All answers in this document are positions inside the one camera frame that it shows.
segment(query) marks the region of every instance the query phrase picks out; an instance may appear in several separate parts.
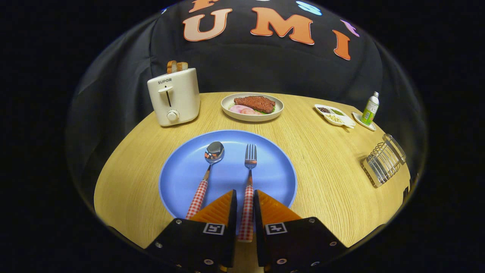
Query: bottle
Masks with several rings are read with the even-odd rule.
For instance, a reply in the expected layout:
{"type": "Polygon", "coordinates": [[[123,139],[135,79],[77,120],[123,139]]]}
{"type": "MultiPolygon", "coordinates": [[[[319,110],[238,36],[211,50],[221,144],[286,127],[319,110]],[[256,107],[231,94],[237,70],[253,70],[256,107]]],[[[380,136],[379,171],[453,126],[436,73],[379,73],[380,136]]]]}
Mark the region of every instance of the bottle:
{"type": "Polygon", "coordinates": [[[369,98],[367,101],[367,106],[365,107],[364,113],[362,113],[362,117],[360,121],[365,125],[370,125],[374,120],[375,113],[377,112],[377,108],[379,108],[379,93],[374,92],[374,95],[369,98]]]}

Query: fork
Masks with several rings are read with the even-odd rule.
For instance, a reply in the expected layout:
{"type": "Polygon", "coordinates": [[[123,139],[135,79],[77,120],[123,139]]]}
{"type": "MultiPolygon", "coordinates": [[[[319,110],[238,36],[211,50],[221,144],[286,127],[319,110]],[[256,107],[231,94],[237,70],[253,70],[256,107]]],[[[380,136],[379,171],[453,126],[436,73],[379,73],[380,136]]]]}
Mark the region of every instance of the fork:
{"type": "Polygon", "coordinates": [[[257,164],[256,145],[246,145],[246,156],[244,158],[244,165],[249,169],[247,177],[246,191],[244,193],[244,205],[242,209],[241,225],[239,226],[238,241],[252,242],[253,240],[253,173],[252,169],[257,164]]]}

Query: purple letter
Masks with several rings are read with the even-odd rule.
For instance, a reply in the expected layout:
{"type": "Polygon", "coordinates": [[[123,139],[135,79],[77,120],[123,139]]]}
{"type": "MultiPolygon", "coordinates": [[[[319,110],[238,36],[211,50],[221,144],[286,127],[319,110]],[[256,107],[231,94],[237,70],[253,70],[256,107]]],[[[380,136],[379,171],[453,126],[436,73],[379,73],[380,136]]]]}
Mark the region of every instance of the purple letter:
{"type": "Polygon", "coordinates": [[[357,37],[360,37],[360,35],[359,35],[359,34],[357,34],[357,32],[356,32],[356,28],[355,28],[355,27],[353,27],[351,24],[349,24],[348,22],[346,22],[346,21],[344,21],[344,20],[342,20],[342,19],[340,19],[340,21],[342,21],[342,22],[345,24],[345,26],[347,27],[347,29],[348,29],[350,32],[352,32],[352,34],[354,34],[354,35],[355,35],[355,36],[357,36],[357,37]]]}

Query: metal rack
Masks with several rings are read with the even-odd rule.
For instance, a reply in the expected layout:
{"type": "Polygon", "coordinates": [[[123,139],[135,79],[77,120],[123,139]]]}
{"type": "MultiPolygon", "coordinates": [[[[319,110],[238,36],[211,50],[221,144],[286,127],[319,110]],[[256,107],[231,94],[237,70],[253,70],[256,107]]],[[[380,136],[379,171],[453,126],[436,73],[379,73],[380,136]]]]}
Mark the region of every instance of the metal rack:
{"type": "Polygon", "coordinates": [[[384,134],[382,140],[363,162],[376,187],[391,179],[406,162],[406,154],[390,134],[384,134]]]}

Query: spoon head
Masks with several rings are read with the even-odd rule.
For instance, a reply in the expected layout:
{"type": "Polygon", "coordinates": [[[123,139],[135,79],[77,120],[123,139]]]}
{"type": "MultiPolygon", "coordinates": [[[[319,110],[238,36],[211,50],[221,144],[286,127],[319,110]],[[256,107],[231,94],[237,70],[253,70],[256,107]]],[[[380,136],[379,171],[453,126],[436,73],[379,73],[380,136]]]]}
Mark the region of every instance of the spoon head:
{"type": "Polygon", "coordinates": [[[222,160],[224,157],[224,146],[219,141],[214,141],[209,144],[207,151],[204,153],[204,157],[209,164],[214,164],[222,160]]]}

